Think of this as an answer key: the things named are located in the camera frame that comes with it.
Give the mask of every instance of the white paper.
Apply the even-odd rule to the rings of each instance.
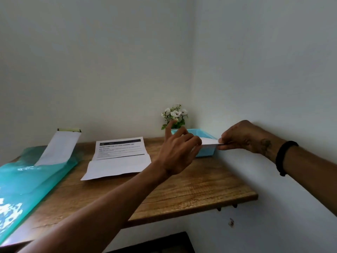
[[[80,135],[81,132],[57,131],[35,166],[67,162]]]
[[[220,145],[217,139],[213,138],[200,138],[202,141],[202,145]]]
[[[150,163],[143,137],[97,141],[95,154],[81,180],[141,172]]]

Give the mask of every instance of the gray wall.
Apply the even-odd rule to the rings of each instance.
[[[337,163],[337,0],[198,0],[194,125],[243,119]],[[218,153],[259,200],[191,215],[199,252],[335,252],[337,218],[273,163]],[[233,218],[235,228],[229,227]]]
[[[58,127],[161,136],[190,103],[193,0],[0,0],[0,165]]]

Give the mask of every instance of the forearm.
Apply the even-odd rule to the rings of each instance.
[[[277,153],[286,142],[269,132],[260,140],[261,154],[275,163]],[[285,172],[337,215],[337,165],[301,147],[292,146],[283,161]]]
[[[128,182],[69,216],[21,253],[101,253],[146,196],[168,178],[156,165],[153,162]]]

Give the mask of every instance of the person's left hand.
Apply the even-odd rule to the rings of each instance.
[[[201,149],[201,139],[188,133],[185,127],[181,127],[175,134],[171,133],[171,127],[175,122],[171,120],[166,126],[165,141],[157,158],[157,162],[169,175],[182,172],[192,163]]]

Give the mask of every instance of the wooden table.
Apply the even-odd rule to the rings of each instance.
[[[145,139],[152,160],[164,138]],[[133,174],[88,181],[80,179],[95,152],[95,142],[78,143],[84,159],[42,200],[35,211],[19,226],[3,246],[22,246],[48,231],[55,224],[132,178]],[[182,173],[158,186],[138,207],[125,227],[257,200],[252,191],[217,159],[201,157]]]

